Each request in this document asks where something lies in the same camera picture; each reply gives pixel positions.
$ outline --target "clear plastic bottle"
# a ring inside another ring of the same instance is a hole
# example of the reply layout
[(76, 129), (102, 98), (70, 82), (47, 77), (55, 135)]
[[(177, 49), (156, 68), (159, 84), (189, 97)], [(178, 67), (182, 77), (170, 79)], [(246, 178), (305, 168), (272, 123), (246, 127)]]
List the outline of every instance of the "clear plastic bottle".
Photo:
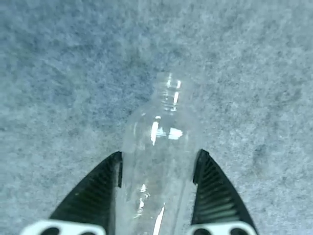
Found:
[(190, 109), (192, 84), (181, 74), (157, 75), (150, 102), (127, 125), (116, 235), (181, 235), (197, 151), (198, 122)]

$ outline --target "gray carpet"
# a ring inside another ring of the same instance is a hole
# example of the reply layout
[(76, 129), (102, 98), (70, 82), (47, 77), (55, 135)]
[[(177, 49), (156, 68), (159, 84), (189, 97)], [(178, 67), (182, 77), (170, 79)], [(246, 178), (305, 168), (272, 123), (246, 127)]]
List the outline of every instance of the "gray carpet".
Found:
[(175, 62), (260, 234), (313, 234), (311, 0), (4, 0), (1, 18), (1, 234), (118, 150)]

